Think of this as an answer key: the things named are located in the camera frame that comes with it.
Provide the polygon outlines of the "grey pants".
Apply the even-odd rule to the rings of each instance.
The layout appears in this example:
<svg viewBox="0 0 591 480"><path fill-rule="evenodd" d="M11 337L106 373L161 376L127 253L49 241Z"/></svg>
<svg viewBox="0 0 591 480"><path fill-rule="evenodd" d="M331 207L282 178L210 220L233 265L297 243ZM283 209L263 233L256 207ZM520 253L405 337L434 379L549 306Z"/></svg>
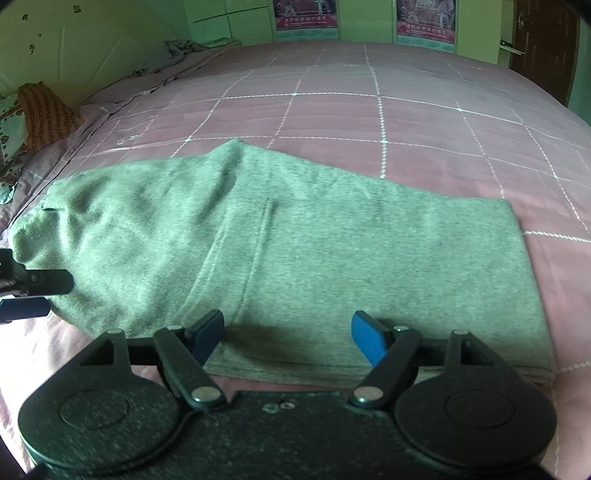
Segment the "grey pants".
<svg viewBox="0 0 591 480"><path fill-rule="evenodd" d="M8 231L17 261L65 269L58 317L149 337L224 316L211 373L349 387L353 314L431 339L476 334L531 381L555 358L519 222L456 198L228 141L55 181Z"/></svg>

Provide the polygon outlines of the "floral light pillow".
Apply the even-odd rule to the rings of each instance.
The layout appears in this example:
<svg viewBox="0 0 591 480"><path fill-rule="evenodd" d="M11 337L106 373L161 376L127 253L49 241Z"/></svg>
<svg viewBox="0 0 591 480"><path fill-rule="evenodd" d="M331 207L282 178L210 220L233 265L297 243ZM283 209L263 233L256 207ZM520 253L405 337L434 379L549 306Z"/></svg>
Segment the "floral light pillow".
<svg viewBox="0 0 591 480"><path fill-rule="evenodd" d="M16 93L1 97L1 204L13 199L21 171L29 159L25 141L27 129L25 116Z"/></svg>

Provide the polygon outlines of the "orange patterned pillow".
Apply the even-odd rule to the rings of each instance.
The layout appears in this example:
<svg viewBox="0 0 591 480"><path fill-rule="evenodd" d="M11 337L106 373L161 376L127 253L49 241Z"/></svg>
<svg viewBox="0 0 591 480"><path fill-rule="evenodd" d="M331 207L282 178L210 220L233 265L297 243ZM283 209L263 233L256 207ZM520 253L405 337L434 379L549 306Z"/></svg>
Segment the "orange patterned pillow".
<svg viewBox="0 0 591 480"><path fill-rule="evenodd" d="M21 85L17 96L25 117L24 148L29 153L67 138L84 122L43 82Z"/></svg>

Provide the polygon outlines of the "pink checked bedsheet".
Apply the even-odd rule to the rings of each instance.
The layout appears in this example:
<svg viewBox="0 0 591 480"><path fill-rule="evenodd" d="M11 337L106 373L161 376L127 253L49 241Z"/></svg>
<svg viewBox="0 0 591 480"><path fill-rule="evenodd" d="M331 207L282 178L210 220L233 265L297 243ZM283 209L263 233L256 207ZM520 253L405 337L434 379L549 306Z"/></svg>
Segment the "pink checked bedsheet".
<svg viewBox="0 0 591 480"><path fill-rule="evenodd" d="M9 225L68 174L193 156L231 138L455 196L503 197L530 251L555 346L558 432L545 467L590 475L590 128L524 77L379 43L293 43L187 56L122 79L83 126L34 156Z"/></svg>

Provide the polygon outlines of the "crumpled grey cloth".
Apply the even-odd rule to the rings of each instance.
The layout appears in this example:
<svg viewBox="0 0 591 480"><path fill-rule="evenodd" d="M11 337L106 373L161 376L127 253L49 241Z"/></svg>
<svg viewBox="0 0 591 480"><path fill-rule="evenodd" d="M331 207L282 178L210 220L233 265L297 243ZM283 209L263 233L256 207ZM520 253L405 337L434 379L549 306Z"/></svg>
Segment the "crumpled grey cloth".
<svg viewBox="0 0 591 480"><path fill-rule="evenodd" d="M210 49L211 47L192 40L165 40L146 57L142 65L131 73L131 76L140 77L158 73L180 63L189 54L202 53Z"/></svg>

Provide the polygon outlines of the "dark wooden door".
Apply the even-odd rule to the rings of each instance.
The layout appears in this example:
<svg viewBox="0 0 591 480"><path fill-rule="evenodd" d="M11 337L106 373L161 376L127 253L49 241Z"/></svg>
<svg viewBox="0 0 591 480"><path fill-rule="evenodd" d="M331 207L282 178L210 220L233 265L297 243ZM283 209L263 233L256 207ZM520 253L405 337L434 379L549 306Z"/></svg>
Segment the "dark wooden door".
<svg viewBox="0 0 591 480"><path fill-rule="evenodd" d="M514 2L510 69L531 80L562 105L570 99L578 55L580 16L566 1Z"/></svg>

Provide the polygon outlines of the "right wall poster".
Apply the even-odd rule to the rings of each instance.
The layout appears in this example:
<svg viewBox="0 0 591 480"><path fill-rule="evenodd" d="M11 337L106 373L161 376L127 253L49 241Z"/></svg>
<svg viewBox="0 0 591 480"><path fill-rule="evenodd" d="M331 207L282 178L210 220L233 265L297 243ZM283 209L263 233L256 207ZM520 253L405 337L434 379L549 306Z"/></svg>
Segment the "right wall poster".
<svg viewBox="0 0 591 480"><path fill-rule="evenodd" d="M399 44L455 51L455 0L398 0L394 7Z"/></svg>

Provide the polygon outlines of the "wall poster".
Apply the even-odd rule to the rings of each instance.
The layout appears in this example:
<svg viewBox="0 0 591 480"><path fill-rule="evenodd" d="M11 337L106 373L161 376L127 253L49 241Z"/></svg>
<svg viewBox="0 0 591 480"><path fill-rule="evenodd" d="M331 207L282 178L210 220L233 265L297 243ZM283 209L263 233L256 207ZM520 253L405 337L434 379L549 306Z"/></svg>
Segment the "wall poster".
<svg viewBox="0 0 591 480"><path fill-rule="evenodd" d="M394 7L399 44L455 51L455 0L398 0Z"/></svg>
<svg viewBox="0 0 591 480"><path fill-rule="evenodd" d="M277 41L339 39L335 0L274 0L273 12Z"/></svg>

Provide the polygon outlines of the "left wall poster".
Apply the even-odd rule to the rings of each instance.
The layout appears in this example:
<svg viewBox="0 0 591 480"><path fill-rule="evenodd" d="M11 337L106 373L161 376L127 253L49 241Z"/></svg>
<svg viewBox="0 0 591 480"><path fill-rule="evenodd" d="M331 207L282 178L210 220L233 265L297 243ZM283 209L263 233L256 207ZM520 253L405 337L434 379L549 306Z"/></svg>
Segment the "left wall poster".
<svg viewBox="0 0 591 480"><path fill-rule="evenodd" d="M335 0L274 0L273 12L277 41L339 39Z"/></svg>

